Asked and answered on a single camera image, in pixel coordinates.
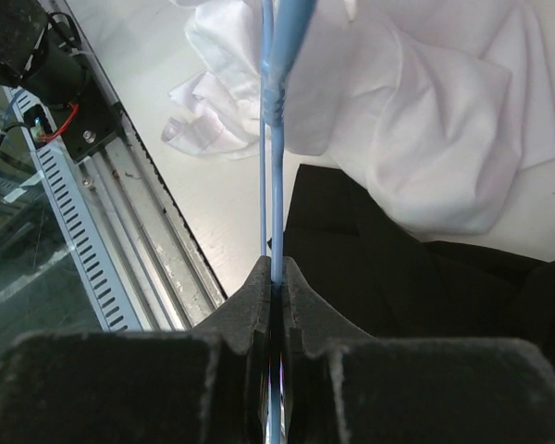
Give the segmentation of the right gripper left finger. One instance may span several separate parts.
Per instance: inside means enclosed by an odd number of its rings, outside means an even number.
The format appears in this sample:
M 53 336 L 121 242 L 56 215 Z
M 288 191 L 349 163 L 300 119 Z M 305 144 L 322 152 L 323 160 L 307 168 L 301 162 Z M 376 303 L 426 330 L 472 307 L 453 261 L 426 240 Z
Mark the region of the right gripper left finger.
M 186 338 L 184 441 L 263 443 L 268 416 L 270 260 Z

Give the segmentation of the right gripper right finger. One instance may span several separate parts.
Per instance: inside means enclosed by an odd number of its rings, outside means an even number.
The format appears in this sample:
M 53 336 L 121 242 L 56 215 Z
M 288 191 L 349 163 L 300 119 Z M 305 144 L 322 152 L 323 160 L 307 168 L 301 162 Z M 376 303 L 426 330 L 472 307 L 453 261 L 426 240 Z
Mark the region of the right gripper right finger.
M 294 259 L 284 259 L 281 296 L 285 433 L 289 443 L 345 443 L 337 347 L 373 337 L 322 298 Z

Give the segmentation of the black shirt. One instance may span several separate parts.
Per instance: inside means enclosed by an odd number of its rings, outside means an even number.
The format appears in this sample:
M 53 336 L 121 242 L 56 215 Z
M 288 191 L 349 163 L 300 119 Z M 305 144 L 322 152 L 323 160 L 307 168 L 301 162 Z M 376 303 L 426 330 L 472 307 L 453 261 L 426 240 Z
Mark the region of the black shirt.
M 308 165 L 297 171 L 284 253 L 372 336 L 524 339 L 555 370 L 555 261 L 420 241 L 343 172 Z

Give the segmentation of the white shirt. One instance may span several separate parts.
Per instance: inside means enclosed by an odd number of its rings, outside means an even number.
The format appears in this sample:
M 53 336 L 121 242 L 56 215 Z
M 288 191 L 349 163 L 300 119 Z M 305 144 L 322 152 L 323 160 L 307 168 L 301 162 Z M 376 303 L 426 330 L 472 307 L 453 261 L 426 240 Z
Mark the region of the white shirt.
M 525 1 L 321 1 L 284 118 L 290 152 L 329 155 L 414 231 L 487 232 L 516 173 L 555 159 Z

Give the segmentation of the blue wire hanger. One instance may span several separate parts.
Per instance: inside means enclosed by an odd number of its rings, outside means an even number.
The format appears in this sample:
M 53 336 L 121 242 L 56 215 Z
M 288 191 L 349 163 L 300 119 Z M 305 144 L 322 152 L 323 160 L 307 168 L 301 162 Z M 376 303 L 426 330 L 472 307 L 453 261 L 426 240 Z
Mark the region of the blue wire hanger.
M 290 73 L 301 52 L 315 12 L 315 1 L 262 3 L 260 60 L 260 223 L 261 234 L 271 230 L 269 405 L 268 432 L 271 443 L 281 441 L 281 337 L 278 332 L 283 282 L 284 109 Z

